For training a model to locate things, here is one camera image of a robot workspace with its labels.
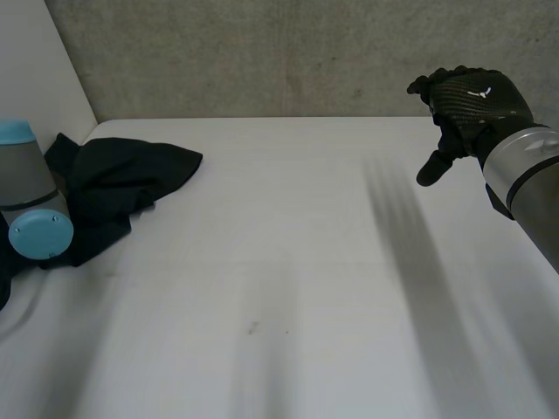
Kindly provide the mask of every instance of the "gray wall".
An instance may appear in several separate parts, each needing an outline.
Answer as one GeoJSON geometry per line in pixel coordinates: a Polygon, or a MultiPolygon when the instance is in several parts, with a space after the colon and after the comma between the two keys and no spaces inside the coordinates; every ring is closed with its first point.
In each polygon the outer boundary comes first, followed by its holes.
{"type": "Polygon", "coordinates": [[[409,82],[464,64],[559,122],[557,0],[46,3],[100,121],[424,115],[409,82]]]}

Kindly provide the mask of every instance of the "stain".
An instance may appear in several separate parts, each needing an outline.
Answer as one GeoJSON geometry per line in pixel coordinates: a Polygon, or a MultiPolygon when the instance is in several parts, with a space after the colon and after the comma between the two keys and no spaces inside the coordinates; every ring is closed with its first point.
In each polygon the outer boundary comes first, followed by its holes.
{"type": "Polygon", "coordinates": [[[248,334],[249,336],[255,334],[256,331],[257,331],[258,328],[259,328],[259,324],[260,324],[260,323],[259,323],[258,321],[253,321],[253,322],[251,323],[251,327],[248,329],[247,334],[248,334]]]}
{"type": "Polygon", "coordinates": [[[301,82],[300,76],[288,73],[286,76],[286,81],[292,95],[291,101],[294,104],[300,104],[301,96],[303,94],[303,84],[301,82]]]}

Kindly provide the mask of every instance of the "white logo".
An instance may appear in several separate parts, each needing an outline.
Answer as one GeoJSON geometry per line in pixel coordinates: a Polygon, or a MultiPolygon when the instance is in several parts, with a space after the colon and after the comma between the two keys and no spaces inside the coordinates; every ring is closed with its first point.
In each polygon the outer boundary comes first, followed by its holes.
{"type": "Polygon", "coordinates": [[[487,89],[487,92],[481,92],[481,93],[468,92],[468,94],[471,94],[472,96],[481,96],[483,99],[485,99],[489,94],[489,92],[491,92],[491,87],[487,89]]]}

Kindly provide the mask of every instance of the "light blue cap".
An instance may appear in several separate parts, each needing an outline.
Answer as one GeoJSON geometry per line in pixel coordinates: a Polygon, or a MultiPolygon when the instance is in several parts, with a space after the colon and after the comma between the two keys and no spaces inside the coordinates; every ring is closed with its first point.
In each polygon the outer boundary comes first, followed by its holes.
{"type": "Polygon", "coordinates": [[[26,120],[0,120],[0,146],[34,142],[35,134],[26,120]]]}
{"type": "Polygon", "coordinates": [[[11,224],[8,238],[13,248],[29,259],[54,258],[65,251],[73,237],[70,218],[53,209],[27,211],[11,224]]]}

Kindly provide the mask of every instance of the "white wall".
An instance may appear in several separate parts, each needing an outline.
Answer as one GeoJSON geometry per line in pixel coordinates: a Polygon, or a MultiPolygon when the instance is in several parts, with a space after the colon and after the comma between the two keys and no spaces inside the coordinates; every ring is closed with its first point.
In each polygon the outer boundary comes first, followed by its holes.
{"type": "Polygon", "coordinates": [[[0,120],[29,120],[45,151],[97,121],[43,0],[0,1],[0,120]]]}

